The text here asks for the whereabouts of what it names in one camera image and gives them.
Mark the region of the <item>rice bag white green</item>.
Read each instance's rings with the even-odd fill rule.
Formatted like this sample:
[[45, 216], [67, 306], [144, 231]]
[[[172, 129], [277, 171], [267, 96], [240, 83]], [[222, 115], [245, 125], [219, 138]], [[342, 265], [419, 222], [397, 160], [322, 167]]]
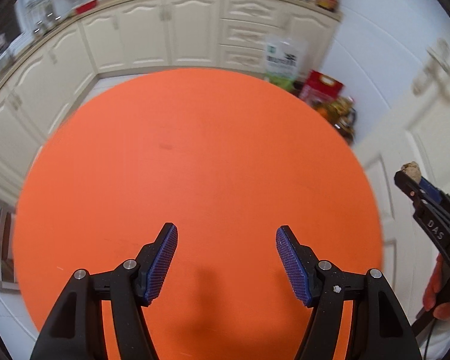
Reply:
[[308, 47], [308, 41], [269, 35], [264, 50], [265, 80], [291, 92], [303, 69]]

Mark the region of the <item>white door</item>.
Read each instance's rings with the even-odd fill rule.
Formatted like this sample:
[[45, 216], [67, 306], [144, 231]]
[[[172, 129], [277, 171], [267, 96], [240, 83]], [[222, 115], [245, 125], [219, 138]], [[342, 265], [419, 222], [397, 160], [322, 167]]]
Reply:
[[[435, 47], [439, 38], [450, 47], [450, 30], [428, 46]], [[428, 181], [450, 194], [450, 104], [439, 98], [436, 85], [419, 98], [411, 88], [427, 59], [428, 55], [397, 105], [354, 148], [380, 212], [382, 271], [411, 321], [422, 307], [438, 251], [413, 219], [412, 203], [395, 186], [394, 174], [403, 164], [415, 161]], [[450, 92], [450, 77], [444, 72], [440, 77]]]

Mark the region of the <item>brown paper ball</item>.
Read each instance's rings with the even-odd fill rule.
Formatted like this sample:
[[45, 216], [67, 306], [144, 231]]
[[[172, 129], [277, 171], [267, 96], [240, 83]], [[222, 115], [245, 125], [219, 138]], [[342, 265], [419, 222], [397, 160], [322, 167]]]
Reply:
[[417, 162], [411, 161], [401, 166], [401, 171], [405, 173], [416, 184], [421, 182], [422, 173]]

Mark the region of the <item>orange round tablecloth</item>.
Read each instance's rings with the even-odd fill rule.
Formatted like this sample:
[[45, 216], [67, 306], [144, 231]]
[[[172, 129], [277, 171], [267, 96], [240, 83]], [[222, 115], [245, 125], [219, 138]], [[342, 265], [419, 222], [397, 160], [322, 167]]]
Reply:
[[13, 254], [34, 325], [77, 269], [112, 270], [167, 222], [178, 247], [144, 311], [161, 359], [295, 356], [311, 312], [280, 226], [343, 271], [382, 265], [368, 179], [321, 115], [252, 76], [155, 72], [78, 108], [26, 177]]

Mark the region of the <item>red basin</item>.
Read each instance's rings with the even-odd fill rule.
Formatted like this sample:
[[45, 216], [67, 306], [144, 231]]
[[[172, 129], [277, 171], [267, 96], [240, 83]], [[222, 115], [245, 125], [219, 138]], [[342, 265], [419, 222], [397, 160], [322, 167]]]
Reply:
[[98, 6], [99, 0], [91, 0], [89, 2], [84, 2], [81, 5], [78, 5], [74, 8], [74, 12], [76, 15], [81, 15], [89, 10], [92, 10]]

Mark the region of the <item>cardboard box with groceries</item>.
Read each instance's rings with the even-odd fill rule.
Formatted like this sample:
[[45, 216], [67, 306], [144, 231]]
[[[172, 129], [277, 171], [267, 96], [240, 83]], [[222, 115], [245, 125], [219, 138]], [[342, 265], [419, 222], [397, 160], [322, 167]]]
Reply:
[[348, 145], [352, 145], [357, 120], [354, 105], [353, 98], [339, 96], [333, 102], [316, 102], [312, 108], [334, 127]]

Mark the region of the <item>hanging utensil rack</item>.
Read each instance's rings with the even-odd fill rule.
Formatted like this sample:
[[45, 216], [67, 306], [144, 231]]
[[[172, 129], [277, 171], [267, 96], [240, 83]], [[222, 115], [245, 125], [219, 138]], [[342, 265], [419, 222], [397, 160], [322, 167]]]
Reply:
[[41, 38], [62, 21], [62, 15], [56, 9], [55, 0], [28, 0], [26, 13], [35, 38]]

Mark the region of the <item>lower kitchen cabinets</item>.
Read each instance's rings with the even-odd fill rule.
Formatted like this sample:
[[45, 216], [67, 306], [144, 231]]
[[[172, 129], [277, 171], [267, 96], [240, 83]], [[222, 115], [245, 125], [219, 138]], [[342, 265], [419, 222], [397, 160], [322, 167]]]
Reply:
[[270, 35], [320, 67], [341, 13], [303, 0], [106, 0], [68, 18], [0, 77], [0, 197], [15, 201], [44, 142], [97, 80], [171, 67], [263, 74]]

